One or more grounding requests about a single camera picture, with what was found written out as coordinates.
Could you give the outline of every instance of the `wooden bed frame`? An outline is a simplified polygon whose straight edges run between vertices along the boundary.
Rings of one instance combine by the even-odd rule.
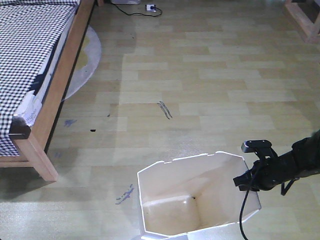
[[[0,156],[0,168],[33,167],[45,181],[58,180],[58,173],[44,149],[59,116],[61,101],[77,62],[94,3],[95,0],[81,0],[36,122],[31,128],[21,126],[10,129],[10,137],[20,156]],[[97,3],[102,6],[103,0]]]
[[[293,2],[293,0],[285,0],[283,12],[295,25],[303,41],[311,44],[316,44],[320,41],[320,14],[312,22],[299,7],[298,2]]]

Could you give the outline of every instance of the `electrical outlet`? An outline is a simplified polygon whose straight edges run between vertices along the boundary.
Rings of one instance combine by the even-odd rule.
[[[145,10],[149,12],[156,12],[156,5],[155,4],[146,4]]]

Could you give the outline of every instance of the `open cardboard box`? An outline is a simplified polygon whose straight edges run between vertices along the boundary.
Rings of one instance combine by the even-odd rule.
[[[245,192],[233,178],[248,167],[241,156],[218,151],[158,161],[137,173],[142,240],[188,240],[194,232],[239,221]],[[261,209],[250,192],[243,222]]]

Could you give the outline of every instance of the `round rug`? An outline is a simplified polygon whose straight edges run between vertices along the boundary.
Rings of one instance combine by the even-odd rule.
[[[75,94],[94,74],[102,54],[101,43],[95,30],[88,26],[64,100]]]

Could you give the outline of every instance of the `power cord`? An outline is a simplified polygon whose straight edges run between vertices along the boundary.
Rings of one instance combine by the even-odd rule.
[[[159,11],[159,13],[157,15],[151,15],[151,14],[144,14],[144,13],[141,13],[141,12],[134,12],[134,13],[127,13],[125,11],[123,11],[120,7],[118,7],[117,4],[114,4],[111,2],[112,5],[114,5],[120,12],[123,12],[125,15],[127,16],[143,16],[143,17],[160,17],[162,15],[162,10],[160,8],[157,8],[155,6],[151,6],[150,9],[151,10],[155,10],[155,11]]]
[[[244,229],[243,229],[242,216],[243,216],[243,214],[244,214],[244,209],[245,209],[245,205],[246,205],[246,202],[247,202],[247,198],[248,198],[250,189],[251,189],[252,184],[253,184],[256,176],[258,175],[258,172],[260,171],[261,167],[262,167],[262,164],[259,165],[259,167],[257,168],[255,174],[253,175],[253,177],[252,177],[252,179],[251,179],[251,181],[250,181],[250,183],[249,183],[249,186],[248,186],[248,189],[247,189],[247,191],[246,191],[246,193],[245,193],[245,196],[244,196],[244,199],[243,199],[243,202],[242,202],[242,206],[241,206],[241,210],[240,210],[240,215],[239,215],[239,227],[240,227],[240,231],[241,231],[242,237],[243,237],[243,239],[245,239],[245,240],[249,240],[249,239],[247,238],[247,236],[246,236],[246,234],[245,234],[245,232],[244,232]]]

